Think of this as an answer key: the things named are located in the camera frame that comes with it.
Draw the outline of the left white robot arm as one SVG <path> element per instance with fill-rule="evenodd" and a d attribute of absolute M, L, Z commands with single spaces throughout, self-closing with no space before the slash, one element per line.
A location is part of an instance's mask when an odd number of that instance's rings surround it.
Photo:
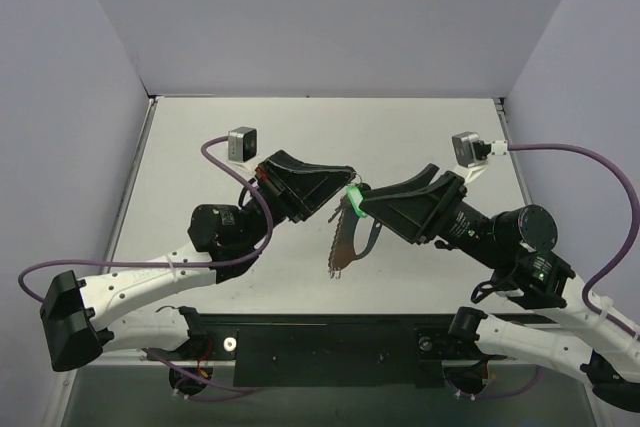
<path fill-rule="evenodd" d="M 309 164 L 279 150 L 256 166 L 245 205 L 200 204 L 193 210 L 183 247 L 151 261 L 119 262 L 110 274 L 56 275 L 40 307 L 52 369 L 75 370 L 108 349 L 133 348 L 128 331 L 139 309 L 244 275 L 276 226 L 306 221 L 355 177 L 350 166 Z"/>

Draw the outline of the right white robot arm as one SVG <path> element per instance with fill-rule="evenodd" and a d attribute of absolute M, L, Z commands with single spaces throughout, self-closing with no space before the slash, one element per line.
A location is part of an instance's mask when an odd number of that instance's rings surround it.
<path fill-rule="evenodd" d="M 487 217 L 464 200 L 467 185 L 455 172 L 430 164 L 408 181 L 366 190 L 358 210 L 411 244 L 435 242 L 460 251 L 492 275 L 471 294 L 447 330 L 449 349 L 523 360 L 572 377 L 600 400 L 639 410 L 639 332 L 608 297 L 596 294 L 553 251 L 554 219 L 537 205 Z M 563 331 L 503 321 L 475 307 L 493 294 L 543 316 Z"/>

